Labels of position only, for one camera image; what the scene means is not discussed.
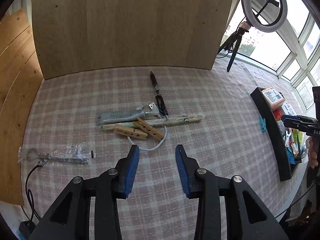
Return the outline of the person's right hand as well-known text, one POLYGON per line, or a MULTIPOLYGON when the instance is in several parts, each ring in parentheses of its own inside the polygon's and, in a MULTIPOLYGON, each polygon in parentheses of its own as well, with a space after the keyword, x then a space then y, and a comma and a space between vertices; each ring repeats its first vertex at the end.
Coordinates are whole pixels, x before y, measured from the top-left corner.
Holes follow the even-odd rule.
POLYGON ((314 137, 309 137, 306 140, 306 148, 308 149, 309 156, 309 166, 314 169, 318 166, 317 154, 319 148, 319 139, 314 137))

